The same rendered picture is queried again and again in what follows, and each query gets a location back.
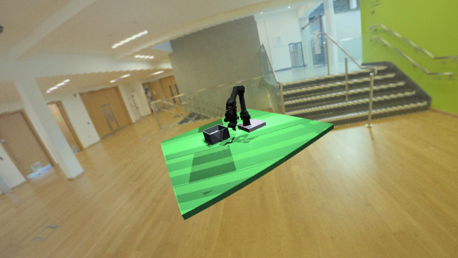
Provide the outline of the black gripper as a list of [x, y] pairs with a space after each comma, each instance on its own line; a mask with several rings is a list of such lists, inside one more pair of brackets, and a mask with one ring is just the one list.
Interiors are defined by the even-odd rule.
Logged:
[[228, 123], [228, 128], [232, 128], [233, 130], [235, 130], [235, 127], [236, 127], [237, 122], [238, 122], [237, 119], [239, 119], [239, 116], [237, 116], [237, 114], [232, 116], [231, 117], [231, 122]]

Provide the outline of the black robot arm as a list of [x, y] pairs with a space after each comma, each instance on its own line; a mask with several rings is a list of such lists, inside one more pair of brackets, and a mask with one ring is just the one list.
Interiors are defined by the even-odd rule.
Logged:
[[240, 86], [235, 86], [233, 87], [233, 91], [231, 93], [230, 98], [226, 102], [226, 113], [225, 113], [225, 119], [224, 122], [231, 122], [231, 117], [237, 114], [237, 106], [236, 106], [236, 97], [237, 95], [239, 96], [240, 99], [240, 105], [241, 105], [241, 112], [240, 112], [240, 118], [243, 120], [243, 125], [248, 126], [250, 124], [250, 119], [251, 116], [249, 115], [248, 111], [246, 110], [245, 107], [245, 99], [244, 99], [244, 93], [245, 93], [245, 86], [240, 85]]

